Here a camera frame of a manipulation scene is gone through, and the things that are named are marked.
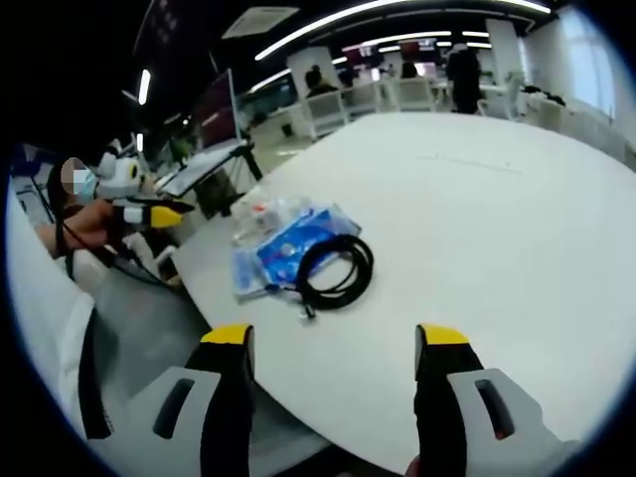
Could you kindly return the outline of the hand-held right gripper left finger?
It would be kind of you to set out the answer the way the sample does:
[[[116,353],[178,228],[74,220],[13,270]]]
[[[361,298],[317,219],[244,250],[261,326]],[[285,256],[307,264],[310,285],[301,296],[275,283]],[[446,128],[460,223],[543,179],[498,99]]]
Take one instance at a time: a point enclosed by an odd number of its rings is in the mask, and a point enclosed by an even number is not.
[[[118,476],[246,476],[254,413],[254,337],[218,327],[186,367],[171,367],[130,399],[94,452]]]

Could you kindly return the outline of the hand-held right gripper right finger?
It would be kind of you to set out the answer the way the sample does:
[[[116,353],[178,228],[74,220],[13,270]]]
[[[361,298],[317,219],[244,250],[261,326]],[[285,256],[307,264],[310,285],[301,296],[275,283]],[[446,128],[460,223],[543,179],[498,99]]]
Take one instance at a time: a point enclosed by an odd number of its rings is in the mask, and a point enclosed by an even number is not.
[[[551,476],[572,457],[540,404],[499,369],[482,365],[469,339],[441,325],[415,328],[420,476]]]

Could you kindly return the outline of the person's left hand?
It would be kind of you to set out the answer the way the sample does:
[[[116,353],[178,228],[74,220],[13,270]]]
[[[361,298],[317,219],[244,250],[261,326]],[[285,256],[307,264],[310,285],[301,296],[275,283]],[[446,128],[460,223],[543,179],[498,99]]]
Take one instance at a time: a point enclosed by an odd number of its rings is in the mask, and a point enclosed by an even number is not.
[[[102,199],[84,206],[64,220],[67,245],[73,249],[100,248],[107,243],[113,205]]]

